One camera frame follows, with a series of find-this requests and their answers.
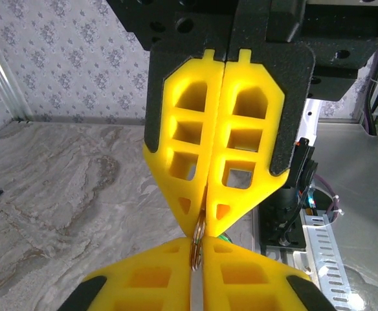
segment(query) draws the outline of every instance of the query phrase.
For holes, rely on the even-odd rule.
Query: marble countertop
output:
[[[141,126],[0,131],[0,311],[54,311],[88,273],[183,236],[142,138]],[[251,248],[250,214],[227,233]]]

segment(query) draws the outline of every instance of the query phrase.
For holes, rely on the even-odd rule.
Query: metal key ring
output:
[[[202,238],[206,227],[205,218],[205,210],[202,209],[196,222],[194,237],[190,247],[190,267],[192,268],[192,271],[196,271],[201,264]]]

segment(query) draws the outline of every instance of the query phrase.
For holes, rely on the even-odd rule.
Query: mounting hole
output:
[[[179,3],[183,6],[194,6],[196,4],[196,0],[179,0]]]
[[[181,18],[176,23],[176,30],[181,34],[187,34],[190,32],[194,27],[194,21],[190,18]]]
[[[155,32],[164,32],[166,30],[166,27],[158,21],[152,21],[150,23],[150,28]]]
[[[336,52],[335,58],[337,60],[343,60],[350,56],[350,52],[347,50],[339,50]]]
[[[311,84],[320,84],[321,83],[321,79],[320,78],[317,78],[316,76],[314,76],[313,78],[311,78]]]
[[[150,3],[153,2],[153,0],[137,0],[138,3],[141,5],[149,5]]]

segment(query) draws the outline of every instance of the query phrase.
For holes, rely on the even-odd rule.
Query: gray marble surface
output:
[[[142,138],[140,126],[0,131],[0,311],[56,310],[93,270],[183,236]],[[227,233],[251,248],[250,215]]]

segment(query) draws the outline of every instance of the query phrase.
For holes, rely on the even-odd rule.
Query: key ring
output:
[[[192,239],[192,245],[190,247],[190,267],[192,271],[196,271],[201,264],[201,248],[202,248],[202,238],[205,233],[206,227],[206,214],[205,210],[201,209],[199,217],[196,222],[194,237]]]

